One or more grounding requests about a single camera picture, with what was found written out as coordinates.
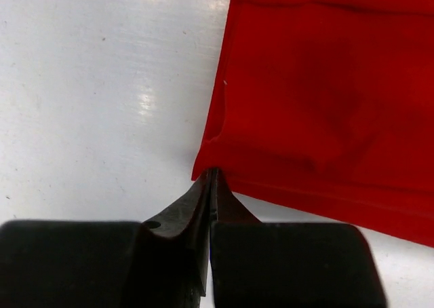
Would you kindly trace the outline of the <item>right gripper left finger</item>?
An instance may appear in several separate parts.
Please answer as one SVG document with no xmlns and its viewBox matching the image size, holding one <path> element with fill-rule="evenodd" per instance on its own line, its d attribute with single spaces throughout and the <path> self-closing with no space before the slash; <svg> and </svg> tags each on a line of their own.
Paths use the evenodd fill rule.
<svg viewBox="0 0 434 308">
<path fill-rule="evenodd" d="M 199 307 L 209 259 L 208 170 L 180 198 L 140 226 L 125 285 L 126 307 Z"/>
</svg>

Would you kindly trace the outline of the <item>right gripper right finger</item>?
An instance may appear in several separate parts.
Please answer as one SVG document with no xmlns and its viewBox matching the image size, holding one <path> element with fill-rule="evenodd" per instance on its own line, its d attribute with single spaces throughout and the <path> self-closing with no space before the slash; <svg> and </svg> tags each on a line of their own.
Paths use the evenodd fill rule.
<svg viewBox="0 0 434 308">
<path fill-rule="evenodd" d="M 210 218 L 219 223 L 260 223 L 233 194 L 220 168 L 210 170 Z"/>
</svg>

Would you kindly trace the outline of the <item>bright red t-shirt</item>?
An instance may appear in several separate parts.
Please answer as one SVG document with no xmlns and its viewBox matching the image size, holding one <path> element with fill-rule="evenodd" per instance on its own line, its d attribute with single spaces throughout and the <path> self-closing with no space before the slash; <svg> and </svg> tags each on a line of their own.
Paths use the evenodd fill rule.
<svg viewBox="0 0 434 308">
<path fill-rule="evenodd" d="M 230 0 L 192 177 L 433 245 L 433 0 Z"/>
</svg>

